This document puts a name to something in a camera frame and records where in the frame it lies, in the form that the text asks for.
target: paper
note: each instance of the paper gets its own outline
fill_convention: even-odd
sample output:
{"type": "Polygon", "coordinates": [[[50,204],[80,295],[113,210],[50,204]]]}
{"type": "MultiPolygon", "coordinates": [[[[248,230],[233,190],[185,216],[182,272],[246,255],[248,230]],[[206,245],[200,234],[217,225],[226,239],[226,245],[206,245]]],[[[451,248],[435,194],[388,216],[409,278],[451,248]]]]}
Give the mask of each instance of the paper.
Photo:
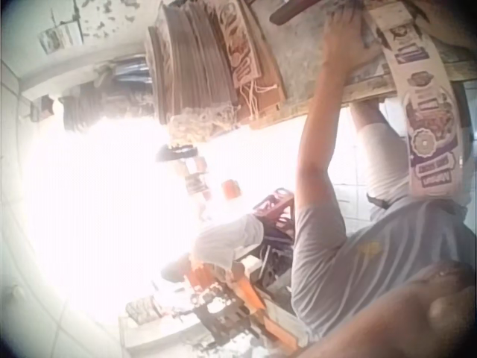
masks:
{"type": "Polygon", "coordinates": [[[411,194],[451,196],[461,186],[463,151],[446,70],[431,38],[419,34],[414,24],[385,28],[380,28],[387,42],[384,53],[407,118],[411,194]]]}
{"type": "Polygon", "coordinates": [[[38,39],[46,54],[83,45],[83,37],[81,36],[78,21],[68,22],[56,28],[49,28],[40,33],[38,39]]]}

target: white tiled wall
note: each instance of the white tiled wall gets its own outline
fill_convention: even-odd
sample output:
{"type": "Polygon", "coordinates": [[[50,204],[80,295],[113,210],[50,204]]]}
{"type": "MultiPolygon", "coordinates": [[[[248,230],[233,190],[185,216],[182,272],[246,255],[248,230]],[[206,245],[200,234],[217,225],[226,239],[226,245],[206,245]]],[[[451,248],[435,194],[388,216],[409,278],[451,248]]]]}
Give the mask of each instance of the white tiled wall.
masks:
{"type": "Polygon", "coordinates": [[[72,312],[37,265],[28,240],[22,173],[39,128],[28,117],[29,103],[23,98],[19,102],[18,81],[3,63],[1,79],[2,338],[26,358],[127,358],[117,327],[103,329],[72,312]]]}

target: overexposed light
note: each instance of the overexposed light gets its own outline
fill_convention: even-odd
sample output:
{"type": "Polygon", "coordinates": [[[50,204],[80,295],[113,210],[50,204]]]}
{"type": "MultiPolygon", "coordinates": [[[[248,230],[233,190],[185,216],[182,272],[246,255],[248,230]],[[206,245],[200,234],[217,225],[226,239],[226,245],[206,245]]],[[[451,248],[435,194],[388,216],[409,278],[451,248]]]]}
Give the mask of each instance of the overexposed light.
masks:
{"type": "Polygon", "coordinates": [[[103,119],[81,135],[51,125],[34,144],[30,240],[45,276],[100,321],[151,294],[151,280],[195,237],[183,182],[155,162],[166,140],[150,119],[103,119]]]}

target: poster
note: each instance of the poster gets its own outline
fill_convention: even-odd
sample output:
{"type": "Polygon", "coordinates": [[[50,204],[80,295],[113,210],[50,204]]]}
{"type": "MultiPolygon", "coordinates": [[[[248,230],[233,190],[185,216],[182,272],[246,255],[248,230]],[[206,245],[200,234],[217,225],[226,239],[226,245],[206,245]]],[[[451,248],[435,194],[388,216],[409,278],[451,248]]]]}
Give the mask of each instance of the poster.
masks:
{"type": "Polygon", "coordinates": [[[79,46],[83,44],[83,37],[78,21],[68,22],[55,28],[49,28],[38,35],[40,45],[46,54],[79,46]]]}

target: hand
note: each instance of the hand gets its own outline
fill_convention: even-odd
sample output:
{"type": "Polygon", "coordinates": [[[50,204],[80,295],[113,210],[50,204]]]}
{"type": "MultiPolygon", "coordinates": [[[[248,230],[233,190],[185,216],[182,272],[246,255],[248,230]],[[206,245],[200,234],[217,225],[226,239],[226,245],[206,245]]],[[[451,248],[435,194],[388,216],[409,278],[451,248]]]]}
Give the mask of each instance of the hand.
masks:
{"type": "Polygon", "coordinates": [[[323,64],[347,75],[382,52],[380,44],[364,47],[361,37],[362,11],[356,5],[338,8],[326,21],[323,37],[323,64]]]}

